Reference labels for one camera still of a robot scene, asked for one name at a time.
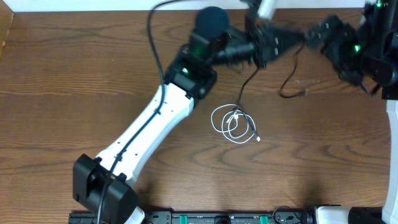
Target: green tape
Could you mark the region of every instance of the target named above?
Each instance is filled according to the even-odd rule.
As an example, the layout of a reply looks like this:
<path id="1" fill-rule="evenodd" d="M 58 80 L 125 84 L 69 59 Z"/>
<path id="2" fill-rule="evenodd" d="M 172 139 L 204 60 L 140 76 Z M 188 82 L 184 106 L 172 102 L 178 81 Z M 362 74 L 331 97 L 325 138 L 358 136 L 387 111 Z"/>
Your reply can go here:
<path id="1" fill-rule="evenodd" d="M 261 216 L 260 217 L 260 224 L 269 224 L 268 217 L 267 216 Z"/>
<path id="2" fill-rule="evenodd" d="M 180 215 L 180 224 L 188 224 L 188 216 Z"/>

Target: brown wooden surface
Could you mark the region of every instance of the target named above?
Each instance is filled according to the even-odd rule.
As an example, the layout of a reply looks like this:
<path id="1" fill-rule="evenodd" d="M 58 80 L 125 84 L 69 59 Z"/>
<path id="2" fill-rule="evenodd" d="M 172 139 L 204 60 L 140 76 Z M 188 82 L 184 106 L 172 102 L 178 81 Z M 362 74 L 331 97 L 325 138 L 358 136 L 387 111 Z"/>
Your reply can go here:
<path id="1" fill-rule="evenodd" d="M 6 44 L 13 15 L 14 13 L 8 8 L 6 3 L 0 0 L 0 58 L 2 49 Z"/>
<path id="2" fill-rule="evenodd" d="M 243 11 L 230 11 L 242 27 Z M 331 13 L 357 24 L 358 9 L 279 10 L 275 20 L 306 28 Z M 0 222 L 66 223 L 72 165 L 112 143 L 159 84 L 146 37 L 146 12 L 18 13 L 0 63 Z M 154 36 L 166 67 L 188 39 L 195 12 L 159 12 Z M 272 210 L 311 203 L 381 206 L 389 178 L 386 102 L 339 81 L 305 49 L 296 79 L 309 95 L 277 96 L 289 53 L 247 86 L 243 105 L 262 141 L 236 145 L 210 114 L 233 103 L 253 71 L 219 67 L 218 83 L 166 138 L 134 187 L 144 207 Z M 305 87 L 287 85 L 287 92 Z"/>

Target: white wall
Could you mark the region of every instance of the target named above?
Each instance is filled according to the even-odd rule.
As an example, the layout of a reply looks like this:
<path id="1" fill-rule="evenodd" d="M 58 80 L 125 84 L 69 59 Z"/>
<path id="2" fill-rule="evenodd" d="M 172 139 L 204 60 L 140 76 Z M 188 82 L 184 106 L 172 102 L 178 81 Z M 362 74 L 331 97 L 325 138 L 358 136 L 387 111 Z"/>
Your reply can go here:
<path id="1" fill-rule="evenodd" d="M 46 11 L 127 11 L 149 10 L 165 0 L 3 0 L 14 12 Z M 275 0 L 277 8 L 336 8 L 363 7 L 365 0 Z M 239 0 L 208 0 L 175 3 L 162 9 L 202 9 L 218 6 L 223 9 L 243 9 Z"/>

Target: coiled white cable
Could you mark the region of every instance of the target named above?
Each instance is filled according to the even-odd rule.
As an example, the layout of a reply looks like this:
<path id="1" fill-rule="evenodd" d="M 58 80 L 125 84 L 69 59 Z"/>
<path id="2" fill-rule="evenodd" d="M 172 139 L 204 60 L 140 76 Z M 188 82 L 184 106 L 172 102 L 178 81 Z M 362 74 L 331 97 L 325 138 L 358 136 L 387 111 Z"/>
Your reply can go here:
<path id="1" fill-rule="evenodd" d="M 218 110 L 221 109 L 221 108 L 228 107 L 228 106 L 233 106 L 233 107 L 234 107 L 234 110 L 232 110 L 232 111 L 230 111 L 230 112 L 228 112 L 228 113 L 226 113 L 226 114 L 224 115 L 223 120 L 221 121 L 221 130 L 220 130 L 220 129 L 216 128 L 216 126 L 214 125 L 213 116 L 214 116 L 214 113 L 215 113 L 216 111 L 218 111 Z M 232 133 L 232 131 L 234 131 L 236 128 L 238 128 L 239 116 L 245 116 L 245 117 L 246 117 L 245 120 L 246 120 L 246 123 L 248 124 L 248 128 L 246 129 L 246 131 L 245 131 L 242 135 L 240 135 L 240 136 L 234 136 L 233 133 Z M 244 143 L 248 142 L 253 136 L 257 135 L 257 134 L 256 134 L 256 124 L 254 123 L 253 118 L 252 118 L 251 116 L 249 116 L 249 115 L 243 113 L 243 112 L 239 109 L 239 107 L 238 107 L 237 105 L 235 105 L 235 104 L 227 104 L 227 105 L 223 105 L 223 106 L 217 107 L 217 108 L 212 112 L 211 118 L 210 118 L 210 119 L 211 119 L 211 125 L 213 125 L 214 130 L 218 131 L 219 133 L 223 133 L 223 135 L 225 136 L 225 138 L 228 139 L 228 140 L 230 140 L 230 141 L 233 142 L 233 143 L 236 143 L 236 144 L 244 144 Z M 248 133 L 249 128 L 251 127 L 251 125 L 249 124 L 249 119 L 251 120 L 251 123 L 252 123 L 253 128 L 254 128 L 254 129 L 253 129 L 253 134 L 252 134 L 249 138 L 247 138 L 246 140 L 244 140 L 244 141 L 237 141 L 237 140 L 235 141 L 234 139 L 239 139 L 239 138 L 245 136 L 245 135 Z M 231 129 L 231 123 L 232 123 L 233 120 L 235 120 L 235 127 Z M 260 140 L 261 140 L 260 136 L 257 135 L 257 141 L 260 141 Z"/>

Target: wooden object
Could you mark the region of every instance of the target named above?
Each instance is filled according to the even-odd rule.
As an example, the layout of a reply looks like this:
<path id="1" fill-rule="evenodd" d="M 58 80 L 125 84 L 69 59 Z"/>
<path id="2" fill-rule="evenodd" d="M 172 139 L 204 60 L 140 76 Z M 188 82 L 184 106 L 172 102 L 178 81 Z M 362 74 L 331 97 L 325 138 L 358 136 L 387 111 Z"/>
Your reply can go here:
<path id="1" fill-rule="evenodd" d="M 275 21 L 308 29 L 329 14 L 358 24 L 360 9 L 278 10 Z M 195 12 L 153 21 L 164 69 L 187 42 Z M 242 28 L 244 11 L 230 11 Z M 147 12 L 18 13 L 0 63 L 0 222 L 66 223 L 72 166 L 111 144 L 152 98 L 159 76 Z M 293 50 L 246 87 L 242 102 L 261 142 L 236 145 L 216 133 L 211 112 L 234 103 L 253 72 L 217 67 L 218 83 L 146 164 L 141 205 L 174 210 L 273 210 L 314 203 L 382 206 L 389 181 L 386 102 L 339 81 L 330 62 L 305 49 L 285 100 L 277 90 Z M 296 84 L 295 79 L 319 80 Z"/>
<path id="2" fill-rule="evenodd" d="M 14 13 L 8 8 L 6 3 L 0 0 L 0 58 L 2 49 L 6 44 L 13 16 Z"/>

